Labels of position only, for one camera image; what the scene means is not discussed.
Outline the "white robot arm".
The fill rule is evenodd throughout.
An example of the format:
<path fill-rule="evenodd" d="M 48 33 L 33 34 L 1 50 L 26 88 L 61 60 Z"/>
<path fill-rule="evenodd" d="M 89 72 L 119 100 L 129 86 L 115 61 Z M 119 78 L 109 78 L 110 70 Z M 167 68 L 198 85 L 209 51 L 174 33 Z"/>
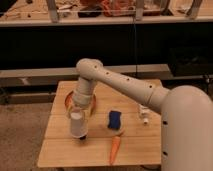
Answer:
<path fill-rule="evenodd" d="M 213 100 L 194 86 L 171 90 L 106 69 L 97 59 L 76 64 L 73 102 L 89 105 L 100 81 L 161 115 L 161 171 L 213 171 Z"/>

